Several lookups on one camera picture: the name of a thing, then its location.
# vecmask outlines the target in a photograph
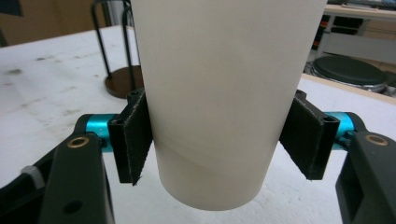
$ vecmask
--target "white cylinder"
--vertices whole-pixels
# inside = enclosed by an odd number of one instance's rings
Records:
[[[227,210],[262,187],[325,0],[134,0],[160,178]]]

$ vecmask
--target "teal metal part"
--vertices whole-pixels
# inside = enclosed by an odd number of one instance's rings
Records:
[[[338,126],[337,134],[335,135],[334,145],[332,149],[344,149],[342,146],[337,144],[337,142],[345,141],[345,136],[355,131],[355,125],[352,119],[347,113],[344,112],[325,112],[326,115],[335,117],[340,120],[340,125]]]
[[[105,140],[106,145],[103,152],[112,152],[113,147],[110,144],[110,133],[108,132],[107,123],[113,119],[115,114],[98,114],[92,115],[88,120],[85,132],[96,133],[98,137]]]

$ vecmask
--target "table surface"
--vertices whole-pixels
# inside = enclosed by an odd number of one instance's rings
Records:
[[[103,29],[103,36],[110,69],[126,66],[120,27]],[[126,101],[107,94],[105,77],[92,31],[0,49],[0,187],[63,141],[82,114],[121,112]],[[355,112],[370,131],[396,139],[395,99],[306,75],[299,89],[321,110]],[[307,181],[278,145],[257,197],[224,212],[197,210],[173,199],[159,179],[154,146],[133,188],[118,182],[111,153],[104,160],[117,223],[333,224],[342,223],[334,184],[345,155],[333,151],[324,179]]]
[[[356,8],[341,7],[338,5],[327,5],[324,14],[335,16],[355,17],[362,19],[375,19],[384,21],[396,21],[396,11],[393,10],[364,10]]]

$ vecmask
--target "metal rod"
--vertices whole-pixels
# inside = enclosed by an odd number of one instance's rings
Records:
[[[99,41],[100,50],[102,51],[103,61],[105,62],[107,76],[109,78],[112,78],[112,76],[111,76],[110,68],[108,66],[105,45],[103,44],[102,35],[99,30],[99,21],[97,20],[96,8],[98,5],[102,5],[103,3],[114,2],[114,1],[117,1],[117,0],[96,0],[93,2],[92,7],[91,7],[91,15],[92,15],[92,20],[93,20],[93,25],[95,27],[96,35],[97,35],[98,41]],[[128,0],[120,0],[120,1],[122,1],[125,6],[131,7],[130,2]]]
[[[127,58],[127,63],[128,63],[128,70],[129,70],[129,76],[130,76],[130,81],[131,81],[131,88],[132,90],[136,89],[135,81],[134,81],[134,69],[132,68],[132,62],[131,62],[131,51],[129,50],[129,40],[128,40],[128,32],[126,30],[127,28],[127,22],[128,22],[128,13],[131,12],[131,7],[127,7],[124,9],[122,13],[122,31],[124,35],[124,41],[125,41],[125,52],[126,52],[126,58]]]

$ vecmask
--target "wooden cabinet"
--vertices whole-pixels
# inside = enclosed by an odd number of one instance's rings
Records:
[[[0,29],[9,45],[92,30],[92,1],[20,0],[23,16],[0,14]],[[98,15],[104,26],[103,13]]]

